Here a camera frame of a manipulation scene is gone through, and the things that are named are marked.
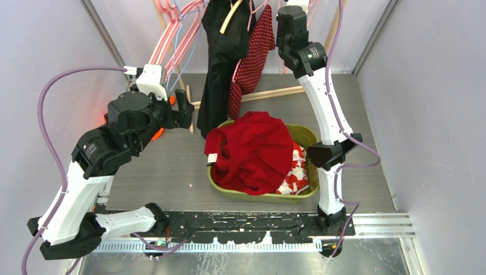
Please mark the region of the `pink hanger of red garment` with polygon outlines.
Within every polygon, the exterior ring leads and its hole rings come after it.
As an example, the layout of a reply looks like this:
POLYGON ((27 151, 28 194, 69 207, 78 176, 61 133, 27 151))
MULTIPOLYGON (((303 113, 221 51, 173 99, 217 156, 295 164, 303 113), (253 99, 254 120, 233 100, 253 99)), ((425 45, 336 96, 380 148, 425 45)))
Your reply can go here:
MULTIPOLYGON (((319 3, 320 3, 320 0, 315 0, 315 1, 310 0, 309 8, 308 8, 308 11, 306 12, 307 13, 307 27, 309 27, 319 3)), ((283 61, 279 61, 279 74, 280 75, 287 74, 287 71, 288 71, 288 68, 284 65, 283 61)))

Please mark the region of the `plain red garment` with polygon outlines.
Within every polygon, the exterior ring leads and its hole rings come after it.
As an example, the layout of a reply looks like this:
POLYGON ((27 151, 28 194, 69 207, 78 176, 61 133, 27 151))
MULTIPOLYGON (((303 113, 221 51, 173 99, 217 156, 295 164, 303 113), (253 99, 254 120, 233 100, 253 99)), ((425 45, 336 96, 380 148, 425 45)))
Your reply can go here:
POLYGON ((291 170, 293 139, 281 119, 247 112, 211 130, 204 153, 211 179, 226 190, 248 195, 274 193, 291 170))

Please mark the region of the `red poppy floral skirt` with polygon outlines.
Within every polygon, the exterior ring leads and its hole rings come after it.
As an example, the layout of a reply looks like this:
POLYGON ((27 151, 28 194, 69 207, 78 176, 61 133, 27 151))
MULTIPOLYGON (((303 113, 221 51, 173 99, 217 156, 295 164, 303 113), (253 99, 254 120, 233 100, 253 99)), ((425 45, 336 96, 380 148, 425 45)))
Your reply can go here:
POLYGON ((291 169, 282 180, 276 194, 299 195, 309 188, 306 157, 305 148, 294 142, 291 169))

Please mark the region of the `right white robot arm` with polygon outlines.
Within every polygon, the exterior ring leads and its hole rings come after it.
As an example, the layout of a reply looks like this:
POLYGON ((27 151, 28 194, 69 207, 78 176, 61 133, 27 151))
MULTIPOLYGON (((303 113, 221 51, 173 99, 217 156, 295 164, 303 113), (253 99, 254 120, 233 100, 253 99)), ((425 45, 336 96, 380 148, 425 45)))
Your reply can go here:
POLYGON ((290 69, 309 98, 318 122, 320 141, 307 149, 307 156, 319 175, 320 198, 318 227, 325 235, 333 235, 346 227, 347 211, 340 197, 342 172, 338 169, 346 155, 362 141, 346 122, 339 100, 330 100, 334 92, 327 70, 327 52, 319 42, 309 40, 307 13, 302 5, 287 4, 276 16, 276 46, 284 65, 290 69))

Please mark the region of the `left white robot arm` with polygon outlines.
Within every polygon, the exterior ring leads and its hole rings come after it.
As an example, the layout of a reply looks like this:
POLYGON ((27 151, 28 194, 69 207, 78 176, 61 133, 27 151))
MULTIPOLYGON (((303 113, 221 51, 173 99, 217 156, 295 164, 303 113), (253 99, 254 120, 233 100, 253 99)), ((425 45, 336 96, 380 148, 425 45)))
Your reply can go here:
POLYGON ((168 217, 155 203, 115 214, 95 214, 99 192, 112 183, 119 168, 138 157, 160 129, 189 128, 194 106, 183 89, 175 91, 177 109, 153 93, 122 93, 108 103, 105 123, 81 136, 72 152, 67 188, 46 229, 45 217, 28 221, 32 234, 40 233, 40 252, 46 260, 80 258, 103 241, 132 233, 154 237, 166 232, 168 217))

